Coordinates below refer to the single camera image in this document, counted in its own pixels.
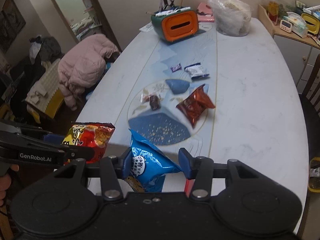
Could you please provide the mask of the person's left hand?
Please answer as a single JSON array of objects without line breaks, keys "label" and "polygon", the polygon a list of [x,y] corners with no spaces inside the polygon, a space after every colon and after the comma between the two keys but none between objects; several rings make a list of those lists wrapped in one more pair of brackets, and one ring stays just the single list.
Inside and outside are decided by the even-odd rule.
[{"label": "person's left hand", "polygon": [[8,174],[1,176],[0,178],[0,206],[4,204],[4,198],[6,196],[6,191],[11,185],[11,178]]}]

